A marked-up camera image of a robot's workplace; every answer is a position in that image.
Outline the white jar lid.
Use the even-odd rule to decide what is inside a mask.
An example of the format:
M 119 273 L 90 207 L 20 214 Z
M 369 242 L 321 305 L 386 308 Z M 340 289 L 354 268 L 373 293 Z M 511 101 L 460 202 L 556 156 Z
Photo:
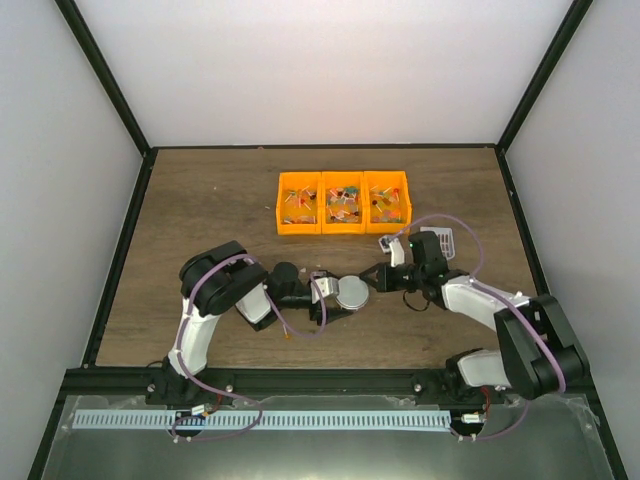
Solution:
M 347 275 L 338 280 L 337 304 L 346 310 L 357 311 L 369 300 L 369 287 L 358 276 Z

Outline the white slotted scoop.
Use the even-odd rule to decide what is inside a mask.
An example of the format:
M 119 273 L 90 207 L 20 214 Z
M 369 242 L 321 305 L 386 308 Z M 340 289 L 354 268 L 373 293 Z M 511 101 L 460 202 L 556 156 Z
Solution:
M 420 228 L 420 231 L 434 233 L 439 240 L 440 249 L 443 256 L 447 260 L 452 260 L 455 258 L 455 242 L 453 230 L 451 228 L 423 226 Z

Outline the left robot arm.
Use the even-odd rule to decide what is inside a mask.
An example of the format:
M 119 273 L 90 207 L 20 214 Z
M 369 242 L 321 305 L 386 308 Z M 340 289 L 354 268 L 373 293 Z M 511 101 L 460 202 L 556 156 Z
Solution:
M 299 269 L 279 262 L 267 271 L 237 241 L 229 241 L 189 259 L 179 272 L 182 319 L 168 364 L 175 372 L 170 393 L 181 403 L 196 402 L 204 392 L 198 374 L 207 365 L 209 345 L 221 316 L 235 309 L 256 331 L 278 320 L 284 309 L 305 309 L 320 330 L 363 308 L 367 284 L 359 277 L 311 274 L 304 283 Z

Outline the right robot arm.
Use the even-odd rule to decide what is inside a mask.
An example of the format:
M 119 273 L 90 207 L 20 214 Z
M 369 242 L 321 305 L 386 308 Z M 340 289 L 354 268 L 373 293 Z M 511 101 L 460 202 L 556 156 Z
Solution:
M 464 315 L 497 336 L 498 349 L 471 350 L 447 361 L 444 389 L 451 400 L 468 402 L 480 387 L 534 400 L 589 376 L 588 358 L 555 297 L 505 292 L 450 268 L 431 231 L 410 235 L 410 262 L 397 238 L 384 236 L 379 244 L 390 259 L 362 271 L 361 280 L 379 293 L 418 292 L 427 304 Z

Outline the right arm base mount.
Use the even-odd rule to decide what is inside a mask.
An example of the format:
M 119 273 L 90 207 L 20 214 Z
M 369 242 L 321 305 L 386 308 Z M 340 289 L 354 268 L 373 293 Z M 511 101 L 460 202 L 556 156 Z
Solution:
M 410 384 L 420 405 L 475 405 L 500 396 L 494 385 L 470 386 L 457 373 L 446 368 L 413 370 Z

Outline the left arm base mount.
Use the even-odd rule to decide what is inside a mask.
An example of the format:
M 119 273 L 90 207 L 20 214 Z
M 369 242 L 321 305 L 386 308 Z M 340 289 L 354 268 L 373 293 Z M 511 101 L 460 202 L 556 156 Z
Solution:
M 192 380 L 176 373 L 168 363 L 153 362 L 145 367 L 149 375 L 147 403 L 165 406 L 195 406 L 203 403 L 215 403 L 217 394 L 196 385 Z M 232 388 L 238 372 L 230 368 L 206 367 L 195 377 L 216 389 Z

